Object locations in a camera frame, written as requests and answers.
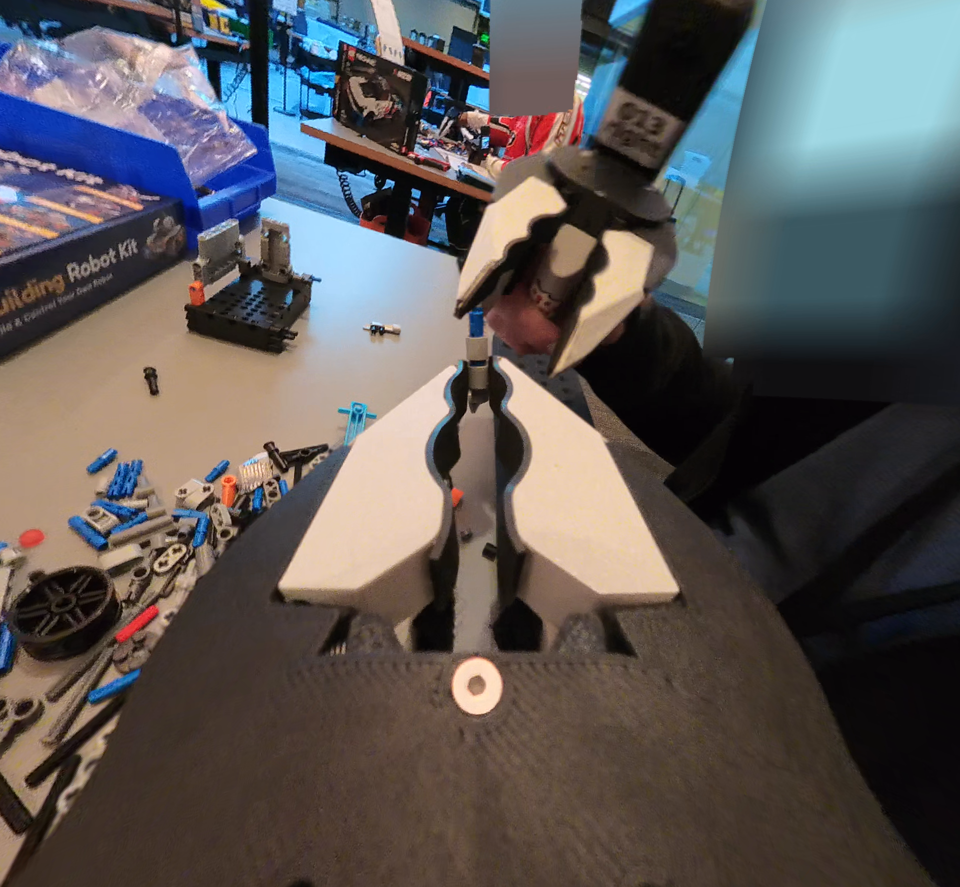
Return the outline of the pile of building kit parts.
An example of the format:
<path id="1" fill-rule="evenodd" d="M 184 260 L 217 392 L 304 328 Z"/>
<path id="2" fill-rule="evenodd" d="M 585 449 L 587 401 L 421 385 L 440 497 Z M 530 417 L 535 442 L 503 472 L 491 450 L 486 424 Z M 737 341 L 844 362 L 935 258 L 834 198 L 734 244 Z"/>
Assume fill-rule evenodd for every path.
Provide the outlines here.
<path id="1" fill-rule="evenodd" d="M 130 512 L 134 517 L 119 535 L 125 544 L 106 553 L 117 554 L 120 568 L 132 569 L 134 577 L 115 581 L 102 569 L 114 582 L 121 615 L 93 648 L 67 660 L 39 662 L 18 645 L 7 619 L 2 622 L 2 872 L 13 866 L 17 853 L 27 853 L 26 844 L 42 842 L 58 815 L 63 790 L 84 773 L 84 761 L 94 760 L 93 741 L 106 744 L 128 690 L 120 687 L 113 700 L 100 704 L 90 704 L 88 694 L 122 677 L 114 670 L 115 632 L 149 615 L 145 629 L 126 643 L 131 675 L 194 589 L 194 554 L 202 554 L 207 566 L 213 563 L 214 541 L 192 546 L 195 528 L 205 520 L 198 510 L 177 519 L 144 501 Z"/>

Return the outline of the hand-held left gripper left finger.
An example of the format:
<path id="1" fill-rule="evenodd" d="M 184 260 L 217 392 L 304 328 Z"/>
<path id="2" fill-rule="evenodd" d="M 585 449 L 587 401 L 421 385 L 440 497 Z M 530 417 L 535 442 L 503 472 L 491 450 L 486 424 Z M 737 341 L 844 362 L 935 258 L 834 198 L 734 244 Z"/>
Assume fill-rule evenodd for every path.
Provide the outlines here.
<path id="1" fill-rule="evenodd" d="M 279 578 L 288 603 L 408 624 L 452 651 L 463 531 L 481 532 L 481 415 L 466 363 L 443 368 L 346 449 Z"/>

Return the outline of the black spoked wheel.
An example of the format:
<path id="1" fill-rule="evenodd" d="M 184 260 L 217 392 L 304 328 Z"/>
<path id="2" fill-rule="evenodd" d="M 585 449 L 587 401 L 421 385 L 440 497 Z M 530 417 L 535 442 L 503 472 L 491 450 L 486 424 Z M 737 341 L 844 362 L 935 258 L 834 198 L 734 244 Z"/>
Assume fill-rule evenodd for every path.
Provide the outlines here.
<path id="1" fill-rule="evenodd" d="M 87 653 L 120 616 L 111 576 L 100 568 L 79 565 L 29 584 L 12 601 L 6 622 L 30 658 L 54 663 Z"/>

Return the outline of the black base plate assembly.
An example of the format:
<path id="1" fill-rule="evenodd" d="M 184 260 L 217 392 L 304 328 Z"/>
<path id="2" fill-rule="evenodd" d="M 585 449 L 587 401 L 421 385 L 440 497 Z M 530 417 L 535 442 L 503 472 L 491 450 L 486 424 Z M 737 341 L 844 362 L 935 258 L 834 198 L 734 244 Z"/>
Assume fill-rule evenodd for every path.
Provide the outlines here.
<path id="1" fill-rule="evenodd" d="M 297 339 L 317 279 L 294 271 L 287 223 L 262 219 L 259 247 L 258 259 L 247 256 L 236 220 L 198 235 L 184 306 L 189 331 L 263 353 L 283 353 Z"/>

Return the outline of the person's right hand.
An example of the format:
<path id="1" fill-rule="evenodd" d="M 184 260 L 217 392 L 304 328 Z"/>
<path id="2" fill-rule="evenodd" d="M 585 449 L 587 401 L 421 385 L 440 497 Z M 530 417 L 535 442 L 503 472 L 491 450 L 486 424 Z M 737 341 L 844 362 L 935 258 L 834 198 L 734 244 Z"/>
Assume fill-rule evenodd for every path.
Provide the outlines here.
<path id="1" fill-rule="evenodd" d="M 525 276 L 509 293 L 500 294 L 488 305 L 486 322 L 493 334 L 517 355 L 562 356 L 569 338 L 535 303 L 531 291 L 532 279 Z"/>

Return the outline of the grey building beam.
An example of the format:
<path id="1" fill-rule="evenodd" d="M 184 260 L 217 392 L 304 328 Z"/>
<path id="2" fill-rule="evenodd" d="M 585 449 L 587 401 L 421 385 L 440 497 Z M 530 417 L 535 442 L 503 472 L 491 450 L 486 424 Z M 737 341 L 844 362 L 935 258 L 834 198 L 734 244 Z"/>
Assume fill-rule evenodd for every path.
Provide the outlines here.
<path id="1" fill-rule="evenodd" d="M 486 335 L 469 336 L 465 341 L 467 407 L 475 414 L 490 398 L 490 340 Z"/>

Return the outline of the clear plastic bag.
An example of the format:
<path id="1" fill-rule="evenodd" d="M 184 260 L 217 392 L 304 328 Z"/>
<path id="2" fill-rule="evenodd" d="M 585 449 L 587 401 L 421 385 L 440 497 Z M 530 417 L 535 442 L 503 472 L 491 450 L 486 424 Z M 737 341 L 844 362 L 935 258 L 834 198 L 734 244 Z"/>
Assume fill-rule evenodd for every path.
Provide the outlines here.
<path id="1" fill-rule="evenodd" d="M 252 158 L 194 48 L 96 27 L 21 40 L 1 62 L 2 92 L 173 147 L 193 185 Z"/>

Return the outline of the cyan frame piece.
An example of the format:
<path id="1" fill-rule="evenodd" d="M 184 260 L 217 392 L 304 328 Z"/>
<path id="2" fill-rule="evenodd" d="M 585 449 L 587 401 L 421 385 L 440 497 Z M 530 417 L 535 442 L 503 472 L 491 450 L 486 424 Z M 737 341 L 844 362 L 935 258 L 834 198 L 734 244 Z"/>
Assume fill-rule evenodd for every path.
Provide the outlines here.
<path id="1" fill-rule="evenodd" d="M 374 413 L 367 403 L 356 400 L 351 401 L 348 406 L 339 407 L 338 414 L 345 418 L 342 436 L 344 448 L 349 448 L 356 441 L 369 422 L 378 419 L 378 414 Z"/>

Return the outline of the robot kit box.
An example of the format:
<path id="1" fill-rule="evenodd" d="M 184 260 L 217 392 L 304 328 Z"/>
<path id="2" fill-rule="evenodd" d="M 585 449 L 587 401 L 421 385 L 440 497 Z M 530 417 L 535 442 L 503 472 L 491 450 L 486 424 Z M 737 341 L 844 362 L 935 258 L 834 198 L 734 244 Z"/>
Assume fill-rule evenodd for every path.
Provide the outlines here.
<path id="1" fill-rule="evenodd" d="M 9 358 L 186 256 L 182 203 L 1 151 L 1 358 Z"/>

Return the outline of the black steel pillar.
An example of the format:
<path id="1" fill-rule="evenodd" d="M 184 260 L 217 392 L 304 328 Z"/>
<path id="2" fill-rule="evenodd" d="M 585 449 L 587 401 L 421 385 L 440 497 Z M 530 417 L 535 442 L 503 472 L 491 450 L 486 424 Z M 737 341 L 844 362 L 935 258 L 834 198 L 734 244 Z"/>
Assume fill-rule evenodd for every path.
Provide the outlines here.
<path id="1" fill-rule="evenodd" d="M 251 120 L 269 128 L 269 65 L 270 65 L 270 5 L 271 0 L 247 0 L 248 9 L 248 65 Z"/>

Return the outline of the person's right forearm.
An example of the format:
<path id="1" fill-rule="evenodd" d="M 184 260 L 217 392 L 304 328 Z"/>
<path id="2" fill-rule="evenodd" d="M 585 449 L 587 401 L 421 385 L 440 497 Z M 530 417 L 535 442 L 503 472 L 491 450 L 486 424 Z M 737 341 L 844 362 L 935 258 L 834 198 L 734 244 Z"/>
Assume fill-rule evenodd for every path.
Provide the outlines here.
<path id="1" fill-rule="evenodd" d="M 619 421 L 663 461 L 673 477 L 710 482 L 719 473 L 748 386 L 734 367 L 708 356 L 692 328 L 647 297 L 577 365 Z"/>

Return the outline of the blue plastic bin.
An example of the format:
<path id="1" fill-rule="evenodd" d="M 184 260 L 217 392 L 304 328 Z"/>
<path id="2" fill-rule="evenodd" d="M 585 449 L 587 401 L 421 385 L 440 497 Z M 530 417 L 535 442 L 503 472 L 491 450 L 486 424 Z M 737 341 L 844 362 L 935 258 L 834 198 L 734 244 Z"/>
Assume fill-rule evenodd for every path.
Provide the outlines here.
<path id="1" fill-rule="evenodd" d="M 277 191 L 266 129 L 240 127 L 257 149 L 249 160 L 195 186 L 177 151 L 161 142 L 104 126 L 9 94 L 2 94 L 2 150 L 17 150 L 137 186 L 181 202 L 187 228 L 185 257 L 194 257 L 199 235 L 222 222 L 246 223 Z"/>

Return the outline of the dark printed box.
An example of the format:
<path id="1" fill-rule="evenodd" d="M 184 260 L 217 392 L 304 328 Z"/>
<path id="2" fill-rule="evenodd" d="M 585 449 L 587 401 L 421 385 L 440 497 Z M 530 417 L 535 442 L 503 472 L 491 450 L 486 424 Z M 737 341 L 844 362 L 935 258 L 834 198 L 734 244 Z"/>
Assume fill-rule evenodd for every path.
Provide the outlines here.
<path id="1" fill-rule="evenodd" d="M 402 156 L 414 152 L 426 101 L 422 73 L 340 42 L 333 118 Z"/>

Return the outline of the background wooden desk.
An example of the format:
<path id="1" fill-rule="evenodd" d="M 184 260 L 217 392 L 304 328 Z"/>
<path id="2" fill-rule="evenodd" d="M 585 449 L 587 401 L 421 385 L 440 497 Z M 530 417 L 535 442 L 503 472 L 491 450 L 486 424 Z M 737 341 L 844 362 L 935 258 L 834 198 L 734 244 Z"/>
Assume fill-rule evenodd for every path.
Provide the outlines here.
<path id="1" fill-rule="evenodd" d="M 408 238 L 415 192 L 419 194 L 416 208 L 423 218 L 425 231 L 429 229 L 441 197 L 455 197 L 478 204 L 480 211 L 492 200 L 491 191 L 462 182 L 454 168 L 448 167 L 444 171 L 434 157 L 416 149 L 402 155 L 381 147 L 339 124 L 333 116 L 301 120 L 299 126 L 304 136 L 317 138 L 325 144 L 324 163 L 337 171 L 367 172 L 392 181 L 390 191 L 384 194 L 380 211 L 384 218 L 383 233 L 388 236 Z"/>

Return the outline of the person's dark clothing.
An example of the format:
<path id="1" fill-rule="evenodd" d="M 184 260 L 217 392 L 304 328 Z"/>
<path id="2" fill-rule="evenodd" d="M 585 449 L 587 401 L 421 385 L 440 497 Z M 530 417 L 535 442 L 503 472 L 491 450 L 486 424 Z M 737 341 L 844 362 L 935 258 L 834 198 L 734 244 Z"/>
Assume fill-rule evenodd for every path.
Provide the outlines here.
<path id="1" fill-rule="evenodd" d="M 776 605 L 852 758 L 958 885 L 958 405 L 670 390 L 646 444 Z"/>

